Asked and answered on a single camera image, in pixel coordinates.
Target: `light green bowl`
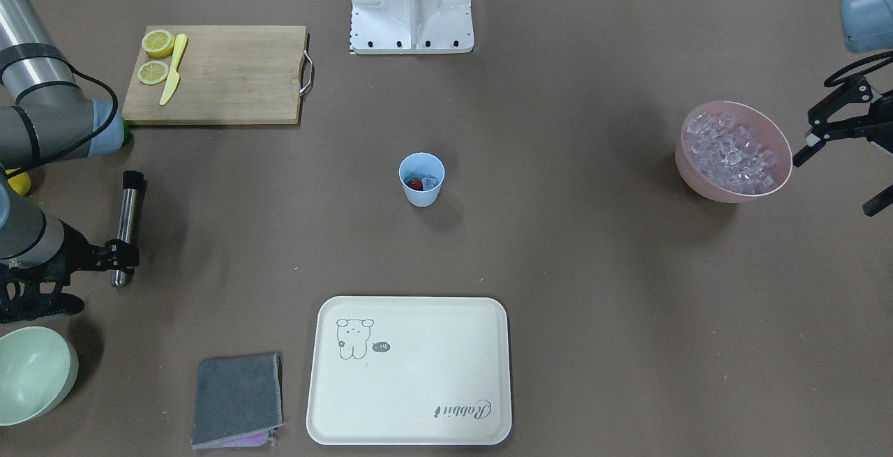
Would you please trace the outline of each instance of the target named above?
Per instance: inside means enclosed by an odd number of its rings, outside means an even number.
[[[0,337],[0,426],[53,410],[77,377],[77,355],[61,334],[45,327]]]

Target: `brown table surface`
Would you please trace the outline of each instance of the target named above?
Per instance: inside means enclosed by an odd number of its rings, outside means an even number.
[[[103,243],[121,172],[143,171],[142,265],[122,291],[73,277],[87,309],[45,326],[80,378],[53,412],[0,428],[3,457],[193,455],[199,361],[256,352],[282,357],[277,444],[210,454],[893,451],[893,210],[861,210],[893,161],[835,142],[734,206],[692,193],[672,157],[689,110],[723,99],[799,149],[823,79],[857,58],[839,0],[472,0],[473,53],[427,57],[350,56],[350,0],[31,1],[122,98],[151,22],[308,25],[317,72],[300,126],[140,128],[114,155],[35,173],[32,200]],[[446,165],[429,209],[396,180],[415,151]],[[316,313],[341,294],[500,300],[504,443],[312,441]]]

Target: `gray cloth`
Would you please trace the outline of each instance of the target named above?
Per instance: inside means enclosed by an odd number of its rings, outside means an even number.
[[[205,359],[198,365],[192,448],[272,431],[282,425],[278,354]]]

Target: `light blue cup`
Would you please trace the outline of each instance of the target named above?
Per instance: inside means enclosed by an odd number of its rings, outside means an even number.
[[[400,163],[399,177],[403,186],[403,192],[412,206],[418,206],[419,208],[427,208],[437,199],[437,194],[440,193],[440,186],[444,183],[445,174],[443,163],[430,153],[414,153]],[[406,181],[412,178],[434,178],[437,180],[437,185],[433,189],[421,190],[421,192],[420,190],[412,190],[409,186],[406,186]]]

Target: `strawberry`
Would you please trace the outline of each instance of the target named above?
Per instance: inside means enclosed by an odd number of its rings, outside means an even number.
[[[424,187],[421,186],[421,180],[419,178],[412,178],[412,180],[406,181],[406,186],[411,188],[412,190],[418,190],[419,192],[424,190]]]

